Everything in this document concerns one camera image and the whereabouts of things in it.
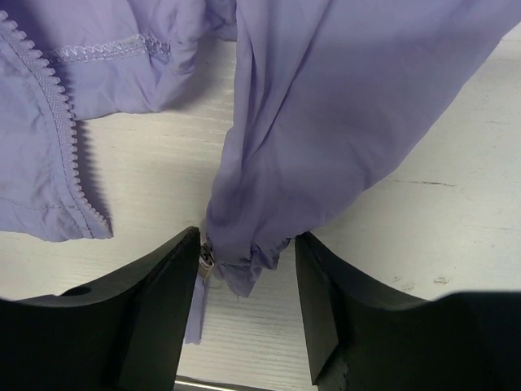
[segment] white wooden table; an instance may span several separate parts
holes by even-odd
[[[519,39],[521,29],[501,43],[390,178],[317,230],[326,245],[420,297],[521,289]],[[0,296],[59,294],[199,225],[231,125],[234,76],[234,44],[204,46],[192,88],[175,108],[84,125],[88,170],[110,210],[114,239],[50,244],[0,233]],[[178,374],[314,389],[291,248],[249,299],[213,284],[203,343],[184,348]]]

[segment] white surface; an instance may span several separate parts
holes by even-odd
[[[375,278],[421,297],[521,288],[519,36],[500,45],[397,172],[318,230],[320,239]],[[233,109],[234,45],[205,49],[183,104],[85,126],[115,238],[49,244],[1,233],[0,296],[61,293],[199,225]],[[263,274],[250,299],[214,284],[203,344],[185,347],[178,373],[313,389],[292,250],[276,273]]]

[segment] seam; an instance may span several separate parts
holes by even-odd
[[[54,66],[88,63],[102,59],[121,59],[132,55],[170,56],[171,46],[167,42],[134,34],[118,41],[93,46],[62,46],[43,53]]]
[[[2,198],[0,197],[0,201],[6,201],[11,204],[14,204],[16,206],[20,206],[21,208],[27,209],[27,210],[37,210],[37,211],[43,211],[43,210],[51,210],[51,209],[74,209],[74,210],[80,210],[79,208],[76,208],[74,206],[66,206],[66,205],[56,205],[56,206],[44,206],[43,208],[30,208],[28,206],[19,204],[13,200],[9,200],[8,198]]]

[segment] zipper teeth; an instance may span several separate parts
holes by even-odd
[[[4,38],[38,81],[52,111],[62,151],[63,169],[66,172],[65,177],[72,198],[76,202],[80,201],[101,223],[107,225],[105,218],[89,203],[81,191],[77,171],[77,132],[73,129],[76,122],[72,120],[74,114],[68,96],[64,93],[65,88],[59,84],[61,82],[59,77],[54,76],[55,70],[49,68],[49,60],[42,58],[42,52],[33,49],[34,42],[26,39],[27,34],[17,28],[18,24],[14,20],[9,20],[8,14],[0,10],[0,32],[1,30],[7,32]]]

